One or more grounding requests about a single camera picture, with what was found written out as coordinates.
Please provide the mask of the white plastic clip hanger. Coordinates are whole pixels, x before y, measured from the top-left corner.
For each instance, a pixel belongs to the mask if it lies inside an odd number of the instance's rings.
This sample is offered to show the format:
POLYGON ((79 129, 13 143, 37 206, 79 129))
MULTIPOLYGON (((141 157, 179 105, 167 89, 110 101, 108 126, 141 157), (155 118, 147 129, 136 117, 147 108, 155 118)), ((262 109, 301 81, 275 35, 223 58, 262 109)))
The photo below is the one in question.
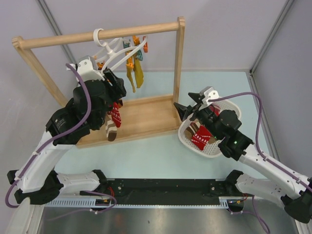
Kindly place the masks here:
POLYGON ((145 44, 145 40, 140 41, 139 46, 135 46, 134 43, 131 43, 129 40, 125 38, 115 38, 110 42, 99 39, 99 33, 103 31, 102 28, 95 29, 93 31, 93 40, 96 46, 100 48, 98 52, 93 55, 96 63, 104 63, 103 68, 100 70, 100 73, 103 74, 104 70, 109 67, 110 63, 114 61, 116 58, 124 55, 113 67, 111 70, 115 70, 118 68, 123 62, 127 60, 127 58, 132 57, 136 54, 138 50, 143 50, 143 45, 145 44), (123 48, 123 42, 129 42, 129 48, 123 48))

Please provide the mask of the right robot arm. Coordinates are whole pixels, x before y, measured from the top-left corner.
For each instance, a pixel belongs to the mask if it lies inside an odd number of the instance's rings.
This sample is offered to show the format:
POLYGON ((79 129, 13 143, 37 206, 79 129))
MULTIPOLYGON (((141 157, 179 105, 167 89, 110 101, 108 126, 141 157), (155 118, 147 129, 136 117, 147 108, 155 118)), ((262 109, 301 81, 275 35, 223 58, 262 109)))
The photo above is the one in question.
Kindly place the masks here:
POLYGON ((243 172, 232 171, 225 183, 229 195, 239 192, 269 200, 284 209, 293 219, 309 223, 312 219, 312 180, 264 153, 258 140, 239 131, 241 121, 234 110, 225 109, 217 115, 214 102, 226 100, 217 91, 189 93, 196 104, 184 106, 174 102, 181 121, 198 120, 217 140, 221 153, 255 169, 267 178, 255 179, 243 172))

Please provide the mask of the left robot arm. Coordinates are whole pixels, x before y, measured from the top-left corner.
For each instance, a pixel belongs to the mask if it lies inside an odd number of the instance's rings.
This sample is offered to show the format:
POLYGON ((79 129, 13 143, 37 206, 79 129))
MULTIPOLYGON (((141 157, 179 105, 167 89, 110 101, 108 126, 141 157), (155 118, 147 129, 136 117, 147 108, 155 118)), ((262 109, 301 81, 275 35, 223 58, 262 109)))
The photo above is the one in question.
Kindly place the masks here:
POLYGON ((62 194, 102 195, 109 183, 100 169, 87 174, 57 173, 55 165, 81 138, 104 127, 108 141, 117 137, 121 126, 119 106, 126 96, 124 80, 111 69, 101 79, 81 81, 65 107, 57 110, 46 124, 39 146, 20 170, 10 170, 7 178, 16 188, 17 204, 26 198, 32 205, 43 205, 62 194))

